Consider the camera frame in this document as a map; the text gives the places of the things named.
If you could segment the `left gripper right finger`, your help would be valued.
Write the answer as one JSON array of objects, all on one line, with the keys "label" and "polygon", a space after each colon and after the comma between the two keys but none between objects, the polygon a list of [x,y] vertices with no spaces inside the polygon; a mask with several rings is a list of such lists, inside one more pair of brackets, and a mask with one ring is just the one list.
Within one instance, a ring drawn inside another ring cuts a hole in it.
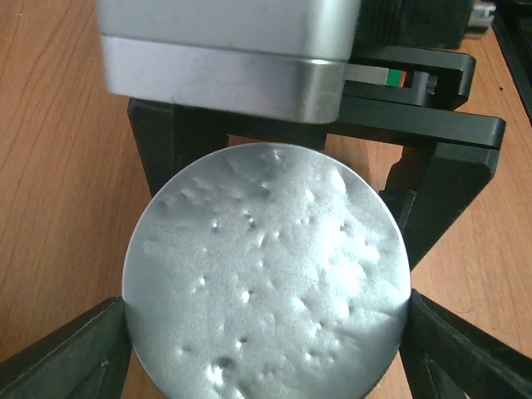
[{"label": "left gripper right finger", "polygon": [[531,359],[413,289],[401,362],[414,398],[530,398]]}]

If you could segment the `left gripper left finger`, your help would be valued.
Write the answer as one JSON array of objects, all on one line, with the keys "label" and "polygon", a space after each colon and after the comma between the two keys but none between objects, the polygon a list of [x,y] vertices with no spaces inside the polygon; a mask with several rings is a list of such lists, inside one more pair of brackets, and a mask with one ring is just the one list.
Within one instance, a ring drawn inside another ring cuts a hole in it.
[{"label": "left gripper left finger", "polygon": [[119,398],[131,359],[125,303],[108,298],[1,362],[2,398]]}]

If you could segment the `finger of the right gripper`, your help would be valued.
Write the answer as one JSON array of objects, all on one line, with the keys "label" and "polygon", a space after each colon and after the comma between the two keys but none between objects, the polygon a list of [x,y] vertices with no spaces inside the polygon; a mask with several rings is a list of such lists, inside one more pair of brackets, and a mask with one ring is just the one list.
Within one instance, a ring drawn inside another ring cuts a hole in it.
[{"label": "finger of the right gripper", "polygon": [[130,99],[127,115],[152,195],[191,162],[228,145],[222,112]]}]

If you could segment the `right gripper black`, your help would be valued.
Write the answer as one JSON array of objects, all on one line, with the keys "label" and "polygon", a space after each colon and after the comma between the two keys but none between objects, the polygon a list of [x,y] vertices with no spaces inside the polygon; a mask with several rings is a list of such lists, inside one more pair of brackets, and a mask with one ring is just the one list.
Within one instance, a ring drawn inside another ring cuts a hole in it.
[{"label": "right gripper black", "polygon": [[401,231],[410,269],[495,175],[504,124],[459,112],[475,59],[453,52],[484,34],[493,1],[364,1],[337,119],[329,124],[224,113],[229,135],[322,149],[328,133],[410,145],[380,191]]}]

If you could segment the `metal jar lid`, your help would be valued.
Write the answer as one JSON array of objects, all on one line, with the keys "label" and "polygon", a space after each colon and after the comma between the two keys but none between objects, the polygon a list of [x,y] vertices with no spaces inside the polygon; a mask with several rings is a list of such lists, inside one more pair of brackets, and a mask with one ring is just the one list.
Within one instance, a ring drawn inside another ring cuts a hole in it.
[{"label": "metal jar lid", "polygon": [[411,272],[377,192],[295,145],[236,145],[154,196],[126,252],[133,348],[168,398],[361,398],[406,325]]}]

